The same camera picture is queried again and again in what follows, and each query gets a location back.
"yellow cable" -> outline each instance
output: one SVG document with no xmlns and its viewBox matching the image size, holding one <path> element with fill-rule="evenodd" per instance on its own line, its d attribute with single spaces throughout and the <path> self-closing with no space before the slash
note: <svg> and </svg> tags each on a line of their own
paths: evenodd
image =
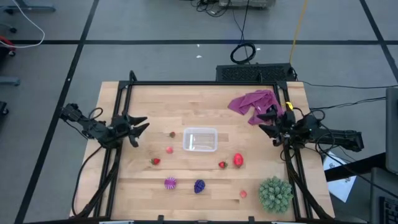
<svg viewBox="0 0 398 224">
<path fill-rule="evenodd" d="M 289 63 L 290 64 L 292 64 L 293 53 L 294 53 L 294 49 L 296 47 L 296 39 L 297 39 L 297 36 L 299 35 L 299 32 L 300 32 L 301 22 L 303 21 L 305 10 L 307 9 L 307 3 L 308 3 L 308 0 L 304 0 L 304 5 L 303 5 L 303 9 L 301 11 L 300 19 L 298 20 L 296 31 L 294 32 L 293 45 L 292 45 L 292 48 L 290 50 L 290 57 L 289 57 Z"/>
</svg>

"purple spiky ball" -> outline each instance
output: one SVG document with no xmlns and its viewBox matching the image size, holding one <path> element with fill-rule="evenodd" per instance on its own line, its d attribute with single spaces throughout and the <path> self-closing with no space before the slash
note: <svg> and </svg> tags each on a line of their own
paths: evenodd
<svg viewBox="0 0 398 224">
<path fill-rule="evenodd" d="M 177 181 L 174 177 L 168 177 L 164 180 L 164 186 L 167 190 L 174 189 L 177 184 Z"/>
</svg>

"metal table leg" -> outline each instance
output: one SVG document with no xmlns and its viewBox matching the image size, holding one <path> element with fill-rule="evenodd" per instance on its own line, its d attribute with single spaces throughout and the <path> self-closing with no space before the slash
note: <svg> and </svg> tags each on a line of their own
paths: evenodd
<svg viewBox="0 0 398 224">
<path fill-rule="evenodd" d="M 16 0 L 19 7 L 24 12 L 55 12 L 54 5 L 51 3 L 30 3 L 26 0 Z M 18 7 L 15 5 L 4 7 L 6 10 L 13 10 L 18 12 Z"/>
<path fill-rule="evenodd" d="M 0 77 L 0 85 L 14 85 L 19 86 L 21 81 L 17 77 Z"/>
</svg>

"white paper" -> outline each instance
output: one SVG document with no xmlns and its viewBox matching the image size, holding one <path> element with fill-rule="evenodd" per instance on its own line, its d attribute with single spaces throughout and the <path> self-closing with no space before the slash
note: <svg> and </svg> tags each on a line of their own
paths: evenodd
<svg viewBox="0 0 398 224">
<path fill-rule="evenodd" d="M 346 162 L 337 158 L 332 152 L 329 152 L 328 154 L 342 164 L 346 164 Z M 333 159 L 330 159 L 328 156 L 323 161 L 323 170 L 328 170 L 338 166 L 340 166 L 340 164 Z M 328 182 L 329 192 L 345 203 L 349 193 L 351 192 L 351 189 L 353 188 L 355 178 L 356 176 L 352 176 L 345 179 Z"/>
</svg>

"white cable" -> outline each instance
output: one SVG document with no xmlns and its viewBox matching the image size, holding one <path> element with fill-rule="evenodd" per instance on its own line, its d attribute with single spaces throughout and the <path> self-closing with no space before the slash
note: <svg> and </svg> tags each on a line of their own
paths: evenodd
<svg viewBox="0 0 398 224">
<path fill-rule="evenodd" d="M 25 13 L 24 13 L 24 12 L 22 11 L 22 9 L 19 7 L 18 3 L 15 2 L 15 0 L 12 0 L 12 1 L 13 1 L 14 4 L 18 7 L 18 9 L 19 9 L 20 12 L 22 13 L 22 15 L 23 15 L 31 24 L 33 24 L 34 26 L 36 26 L 36 27 L 43 33 L 43 37 L 42 37 L 42 40 L 41 40 L 39 43 L 33 44 L 33 45 L 13 46 L 13 45 L 8 45 L 8 44 L 4 43 L 4 42 L 1 41 L 1 40 L 0 40 L 0 44 L 3 44 L 3 45 L 5 45 L 5 46 L 7 46 L 7 47 L 17 48 L 17 49 L 39 46 L 40 44 L 42 44 L 42 42 L 43 42 L 43 40 L 44 40 L 45 32 L 44 32 L 38 25 L 36 25 L 34 22 L 32 22 L 32 21 L 25 15 Z"/>
</svg>

